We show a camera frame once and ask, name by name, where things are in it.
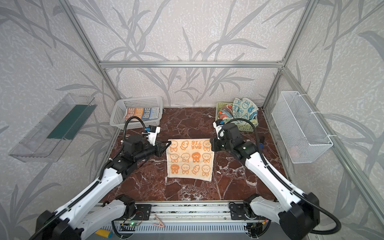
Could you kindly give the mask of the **striped rabbit text towel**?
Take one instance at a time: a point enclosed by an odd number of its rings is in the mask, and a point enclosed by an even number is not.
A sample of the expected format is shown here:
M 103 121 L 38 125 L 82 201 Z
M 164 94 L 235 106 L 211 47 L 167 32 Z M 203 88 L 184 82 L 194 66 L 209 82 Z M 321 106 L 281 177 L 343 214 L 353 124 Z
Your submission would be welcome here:
M 128 108 L 126 110 L 125 120 L 128 120 L 132 116 L 136 116 L 144 121 L 152 121 L 159 118 L 160 108 Z

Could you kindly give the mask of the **orange rabbit pattern towel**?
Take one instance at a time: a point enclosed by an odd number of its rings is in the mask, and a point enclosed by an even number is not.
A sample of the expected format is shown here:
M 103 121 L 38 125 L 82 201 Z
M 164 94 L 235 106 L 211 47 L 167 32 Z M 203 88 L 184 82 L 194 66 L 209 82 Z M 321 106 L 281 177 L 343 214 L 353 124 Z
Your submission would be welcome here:
M 215 153 L 209 139 L 173 139 L 166 153 L 169 178 L 212 181 Z

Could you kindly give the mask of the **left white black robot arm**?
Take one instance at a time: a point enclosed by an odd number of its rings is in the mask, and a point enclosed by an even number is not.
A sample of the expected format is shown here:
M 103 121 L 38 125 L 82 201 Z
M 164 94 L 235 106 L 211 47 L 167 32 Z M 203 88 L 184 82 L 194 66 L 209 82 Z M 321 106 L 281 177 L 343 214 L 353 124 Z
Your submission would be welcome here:
M 140 161 L 161 157 L 172 144 L 157 141 L 160 127 L 144 127 L 141 135 L 123 137 L 120 151 L 103 166 L 99 176 L 76 197 L 54 212 L 44 211 L 36 223 L 32 240 L 85 240 L 106 223 L 136 212 L 134 200 L 121 195 L 110 204 L 89 214 L 89 211 L 113 188 L 133 173 Z

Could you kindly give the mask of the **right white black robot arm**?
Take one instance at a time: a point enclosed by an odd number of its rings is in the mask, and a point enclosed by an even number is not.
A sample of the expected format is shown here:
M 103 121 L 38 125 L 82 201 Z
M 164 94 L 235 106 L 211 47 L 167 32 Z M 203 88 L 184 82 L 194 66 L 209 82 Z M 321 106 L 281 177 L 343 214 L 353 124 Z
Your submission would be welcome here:
M 245 141 L 233 120 L 213 123 L 217 136 L 210 140 L 212 151 L 226 151 L 254 173 L 273 193 L 276 201 L 261 196 L 245 201 L 249 218 L 262 216 L 278 223 L 291 240 L 308 234 L 332 235 L 342 229 L 340 220 L 320 207 L 313 193 L 306 194 L 288 181 L 264 156 L 259 136 L 255 143 Z

